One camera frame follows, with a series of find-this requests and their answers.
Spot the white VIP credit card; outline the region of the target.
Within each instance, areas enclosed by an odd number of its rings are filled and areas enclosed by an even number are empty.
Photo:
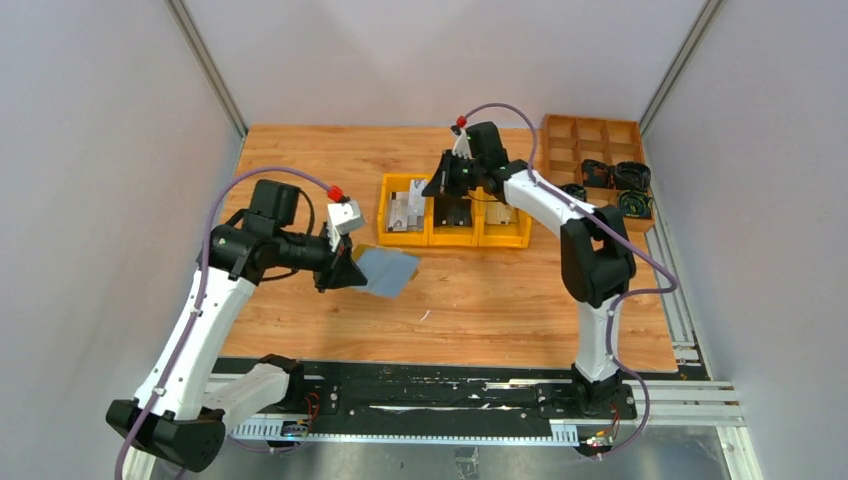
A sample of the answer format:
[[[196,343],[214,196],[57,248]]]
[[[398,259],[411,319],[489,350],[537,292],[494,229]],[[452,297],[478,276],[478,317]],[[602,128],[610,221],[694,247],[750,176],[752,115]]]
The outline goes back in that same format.
[[[424,229],[426,197],[423,195],[423,191],[426,185],[427,180],[423,178],[413,179],[409,183],[406,209],[408,231],[422,231]]]

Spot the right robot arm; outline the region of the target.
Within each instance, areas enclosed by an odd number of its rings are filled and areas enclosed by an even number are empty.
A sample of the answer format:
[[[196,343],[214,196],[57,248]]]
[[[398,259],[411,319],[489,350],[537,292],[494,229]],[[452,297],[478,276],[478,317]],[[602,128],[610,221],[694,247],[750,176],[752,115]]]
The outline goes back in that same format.
[[[620,315],[614,303],[628,292],[636,273],[621,212],[570,196],[528,162],[510,160],[492,122],[469,125],[459,117],[451,131],[455,143],[443,152],[424,196],[485,193],[527,214],[558,238],[561,278],[577,305],[579,334],[569,388],[563,399],[549,400],[585,416],[611,409],[622,385],[616,362]]]

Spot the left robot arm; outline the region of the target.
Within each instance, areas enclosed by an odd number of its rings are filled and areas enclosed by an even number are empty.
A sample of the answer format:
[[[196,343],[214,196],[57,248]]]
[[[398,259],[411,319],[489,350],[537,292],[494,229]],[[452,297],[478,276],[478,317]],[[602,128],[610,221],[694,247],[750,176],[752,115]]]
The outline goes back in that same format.
[[[113,401],[107,411],[107,423],[123,439],[117,478],[124,477],[131,451],[200,472],[233,428],[270,406],[318,414],[320,398],[308,388],[303,365],[280,355],[260,358],[215,391],[206,385],[234,321],[261,283],[308,271],[320,292],[366,284],[352,257],[351,234],[364,225],[360,207],[337,187],[327,187],[326,195],[326,221],[296,233],[292,224],[304,191],[262,179],[246,208],[208,227],[186,304],[159,359],[134,396]]]

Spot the grey cards in left bin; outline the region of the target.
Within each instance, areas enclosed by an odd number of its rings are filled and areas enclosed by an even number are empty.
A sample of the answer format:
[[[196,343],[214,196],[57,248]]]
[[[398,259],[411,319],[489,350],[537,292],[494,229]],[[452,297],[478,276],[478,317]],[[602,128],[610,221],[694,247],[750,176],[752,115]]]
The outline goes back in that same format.
[[[407,196],[408,191],[390,193],[387,203],[388,214],[386,220],[386,230],[388,232],[421,232],[407,230]]]

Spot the grey cards in bin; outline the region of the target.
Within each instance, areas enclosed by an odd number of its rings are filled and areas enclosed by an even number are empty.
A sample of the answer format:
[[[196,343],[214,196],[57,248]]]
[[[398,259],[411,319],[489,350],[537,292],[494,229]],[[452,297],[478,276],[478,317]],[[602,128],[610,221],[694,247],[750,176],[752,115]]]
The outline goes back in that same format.
[[[388,214],[386,220],[386,230],[388,232],[421,232],[407,230],[407,196],[408,191],[390,193],[387,203]]]
[[[487,200],[484,209],[484,222],[486,225],[509,225],[515,224],[518,216],[515,209],[496,199]]]

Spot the grey cards in right bin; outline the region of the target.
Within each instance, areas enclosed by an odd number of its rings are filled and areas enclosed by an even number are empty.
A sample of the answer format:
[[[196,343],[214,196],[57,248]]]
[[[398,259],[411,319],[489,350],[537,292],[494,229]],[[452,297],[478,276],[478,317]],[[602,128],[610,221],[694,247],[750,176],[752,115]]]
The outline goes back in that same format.
[[[518,216],[515,209],[496,199],[487,200],[484,209],[484,222],[486,225],[509,225],[515,224]]]

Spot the yellow three-compartment bin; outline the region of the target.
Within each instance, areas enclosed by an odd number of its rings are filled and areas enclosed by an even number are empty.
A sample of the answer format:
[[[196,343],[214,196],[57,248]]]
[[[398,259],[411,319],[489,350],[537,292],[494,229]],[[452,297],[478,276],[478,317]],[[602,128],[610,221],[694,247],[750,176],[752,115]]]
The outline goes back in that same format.
[[[526,248],[529,245],[532,222],[528,214],[515,209],[518,221],[509,225],[486,225],[484,209],[487,200],[495,197],[477,189],[469,198],[473,205],[473,226],[471,228],[445,228],[433,226],[434,199],[426,198],[426,216],[424,230],[421,232],[388,232],[386,220],[388,200],[391,192],[406,192],[413,179],[423,178],[425,174],[388,173],[382,177],[377,210],[377,241],[381,246],[389,247],[498,247]]]

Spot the wooden compartment tray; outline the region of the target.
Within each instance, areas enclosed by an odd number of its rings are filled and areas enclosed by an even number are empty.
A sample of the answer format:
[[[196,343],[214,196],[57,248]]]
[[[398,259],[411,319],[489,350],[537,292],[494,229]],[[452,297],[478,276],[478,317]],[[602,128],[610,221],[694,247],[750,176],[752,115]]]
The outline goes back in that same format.
[[[541,152],[539,169],[551,183],[577,188],[594,205],[619,207],[629,231],[654,227],[654,176],[637,122],[548,114]]]

